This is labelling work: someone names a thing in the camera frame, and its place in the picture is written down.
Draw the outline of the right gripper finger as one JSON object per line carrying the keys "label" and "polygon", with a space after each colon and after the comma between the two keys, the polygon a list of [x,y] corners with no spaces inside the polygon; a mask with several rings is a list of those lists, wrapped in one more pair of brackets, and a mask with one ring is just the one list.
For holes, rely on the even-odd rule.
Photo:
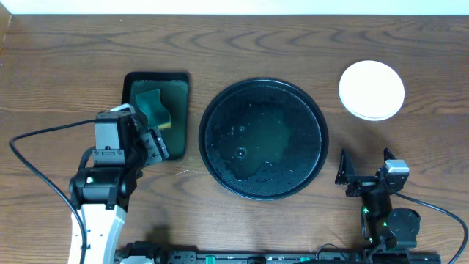
{"label": "right gripper finger", "polygon": [[339,169],[336,175],[335,184],[349,184],[355,180],[356,172],[352,165],[349,153],[343,149],[341,151]]}
{"label": "right gripper finger", "polygon": [[396,157],[394,156],[394,154],[387,147],[383,150],[383,160],[384,161],[396,160]]}

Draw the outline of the pink white plate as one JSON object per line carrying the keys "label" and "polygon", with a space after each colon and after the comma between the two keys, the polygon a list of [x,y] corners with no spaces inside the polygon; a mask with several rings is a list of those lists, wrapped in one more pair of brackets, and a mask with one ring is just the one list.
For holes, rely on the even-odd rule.
{"label": "pink white plate", "polygon": [[352,115],[362,120],[382,121],[394,116],[404,105],[405,86],[392,67],[363,60],[342,73],[338,94]]}

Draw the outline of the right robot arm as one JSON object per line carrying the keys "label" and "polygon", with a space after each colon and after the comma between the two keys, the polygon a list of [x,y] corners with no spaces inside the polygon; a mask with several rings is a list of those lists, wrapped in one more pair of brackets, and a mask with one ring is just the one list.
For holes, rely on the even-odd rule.
{"label": "right robot arm", "polygon": [[377,251],[406,251],[417,246],[420,215],[409,208],[395,208],[391,195],[403,189],[410,168],[386,148],[384,164],[372,176],[355,172],[350,155],[342,150],[336,185],[346,186],[347,197],[360,197],[362,234]]}

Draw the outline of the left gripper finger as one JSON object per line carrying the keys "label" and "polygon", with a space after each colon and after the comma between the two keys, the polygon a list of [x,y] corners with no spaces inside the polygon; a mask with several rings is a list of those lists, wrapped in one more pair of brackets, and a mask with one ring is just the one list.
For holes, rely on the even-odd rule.
{"label": "left gripper finger", "polygon": [[160,130],[158,128],[152,128],[149,130],[149,133],[152,137],[152,144],[148,150],[149,155],[152,158],[159,157],[160,160],[167,159],[169,157],[169,152]]}
{"label": "left gripper finger", "polygon": [[129,103],[124,103],[120,106],[116,106],[110,110],[111,113],[117,113],[117,114],[135,114],[136,110],[135,108],[130,105]]}

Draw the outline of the green yellow sponge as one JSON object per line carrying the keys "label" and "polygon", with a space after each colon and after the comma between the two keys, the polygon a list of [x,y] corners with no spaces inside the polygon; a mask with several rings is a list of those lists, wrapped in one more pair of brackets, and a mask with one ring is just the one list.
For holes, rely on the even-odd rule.
{"label": "green yellow sponge", "polygon": [[171,128],[171,114],[161,102],[159,89],[137,94],[136,104],[147,118],[148,128],[158,128],[159,130]]}

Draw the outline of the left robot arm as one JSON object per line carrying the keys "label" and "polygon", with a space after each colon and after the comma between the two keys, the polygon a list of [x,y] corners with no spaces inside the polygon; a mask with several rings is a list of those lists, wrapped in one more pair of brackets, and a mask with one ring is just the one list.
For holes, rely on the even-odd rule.
{"label": "left robot arm", "polygon": [[77,214],[69,263],[114,261],[130,196],[143,168],[169,156],[161,130],[170,125],[171,115],[160,103],[125,103],[97,114],[95,145],[83,154],[70,181]]}

